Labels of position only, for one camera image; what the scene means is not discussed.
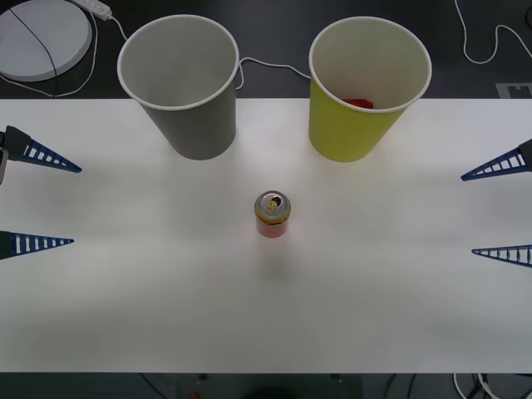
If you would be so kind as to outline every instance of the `paper cup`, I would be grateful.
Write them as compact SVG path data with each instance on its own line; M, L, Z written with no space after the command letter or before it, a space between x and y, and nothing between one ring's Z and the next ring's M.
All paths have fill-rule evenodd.
M330 160L367 155L402 112L420 98L432 66L423 43L394 22L352 17L323 29L308 57L309 137ZM345 99L372 101L374 109Z
M187 158L220 155L235 133L239 49L217 22L174 15L136 31L118 57L118 78L174 149Z

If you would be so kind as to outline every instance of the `white cable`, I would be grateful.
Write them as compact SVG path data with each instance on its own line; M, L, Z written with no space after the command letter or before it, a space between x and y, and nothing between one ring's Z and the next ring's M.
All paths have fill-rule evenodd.
M124 37L124 40L127 41L127 36L124 33L124 29L122 29L122 25L118 22L118 20L114 18L112 15L109 16L109 19L112 19L116 23L116 25L118 25L118 27L120 28L120 33L122 34L122 37Z
M89 14L91 14L91 17L92 17L92 21L94 22L94 28L96 30L96 35L95 35L95 38L94 38L94 53L92 55L92 66L91 66L91 73L89 73L89 77L83 82L83 84L81 86L79 86L77 89L75 89L74 91L70 91L68 93L64 93L64 94L58 94L57 96L55 96L56 98L58 97L65 97L65 96L69 96L71 94L76 94L77 92L79 92L79 90L81 90L86 84L87 82L91 79L91 76L92 76L92 73L94 72L94 65L96 63L96 49L98 47L98 26L96 25L96 19L94 19L94 15L92 15L92 12L89 12ZM0 75L0 77L6 81L7 83L11 83L12 85L15 85L15 86L20 86L20 87L23 87L25 89L28 89L28 90L31 90L31 91L35 91L37 93L41 93L41 94L44 94L45 96L48 96L48 97L54 97L53 94L49 94L49 93L46 93L44 91L41 91L41 90L38 90L38 89L34 89L33 87L30 87L30 86L25 86L21 83L18 83L16 81L12 81L10 79L7 79L6 77L4 77L3 75Z
M464 22L464 18L462 17L462 14L460 13L460 8L458 7L458 0L455 0L455 6L456 6L456 11L458 12L458 17L460 17L460 21L462 22L462 27L464 28L464 48L463 48L463 51L464 51L464 56L465 58L467 58L469 61L473 62L474 64L477 64L477 65L482 65L482 64L487 64L488 62L490 62L491 60L493 60L493 57L495 57L495 54L497 54L497 49L499 48L499 28L500 27L503 27L504 29L508 29L510 32L514 33L514 35L519 39L521 45L523 46L523 48L526 50L526 52L529 54L530 58L532 58L532 53L530 53L530 50L528 49L528 47L525 45L525 42L523 42L523 39L521 39L521 37L517 34L516 31L514 31L511 27L507 27L506 25L497 25L497 27L495 28L495 50L493 51L493 54L491 54L491 57L488 58L487 60L485 61L475 61L473 59L471 59L468 55L467 55L467 50L466 50L466 45L467 45L467 29L466 29L466 23Z
M477 374L476 376L478 376L480 385L482 386L482 388L484 388L485 393L490 395L491 399L500 399L499 397L493 394L488 384L484 382L484 379L482 378L482 374Z
M240 60L239 62L239 69L240 69L240 77L242 78L242 81L240 82L240 85L236 88L236 90L240 90L242 87L244 87L244 71L242 71L242 64L246 61L252 61L252 62L257 62L258 64L260 65L264 65L266 67L273 67L273 68L288 68L288 69L291 69L292 71L296 72L298 75L302 76L302 77L306 77L307 79L310 79L310 76L309 75L305 75L304 73L298 71L296 68L294 68L293 66L290 66L290 65L284 65L284 64L270 64L269 62L263 62L263 61L259 61L259 60L256 60L255 58L252 58L252 57L244 57Z
M456 373L452 375L452 381L455 383L455 388L456 388L456 391L458 392L458 395L460 395L462 399L467 399L466 395L464 395L464 393L461 391L460 387L458 386L458 381L456 380Z

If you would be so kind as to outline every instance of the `yellow paper cup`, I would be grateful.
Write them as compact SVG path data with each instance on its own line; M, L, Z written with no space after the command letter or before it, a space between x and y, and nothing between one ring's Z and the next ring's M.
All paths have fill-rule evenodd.
M320 154L341 162L367 155L425 93L432 75L423 43L401 25L374 17L346 18L323 29L308 62L308 135ZM369 100L374 109L345 99Z

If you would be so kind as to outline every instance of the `white disc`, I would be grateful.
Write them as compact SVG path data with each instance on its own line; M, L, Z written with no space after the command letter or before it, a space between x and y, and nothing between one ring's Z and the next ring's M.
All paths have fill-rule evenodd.
M31 0L12 10L46 46L57 75L75 66L91 45L91 24L70 2ZM14 81L44 81L55 76L41 43L9 10L0 15L0 73Z

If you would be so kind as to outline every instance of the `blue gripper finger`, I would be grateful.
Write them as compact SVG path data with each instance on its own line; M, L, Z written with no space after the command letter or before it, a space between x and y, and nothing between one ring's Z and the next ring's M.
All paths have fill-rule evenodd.
M532 140L528 140L516 149L474 168L461 178L467 181L530 171L532 171Z
M0 231L0 259L32 254L73 243L73 239L59 239L42 235Z
M35 164L41 166L48 166L50 168L56 168L61 170L68 170L74 173L80 173L81 168L70 162L68 159L63 158L56 152L50 150L46 146L32 140L30 145L26 147L23 155L9 154L10 160L19 160L28 164Z
M516 247L479 248L473 249L471 252L475 255L484 256L485 258L532 268L530 251L532 251L532 244Z

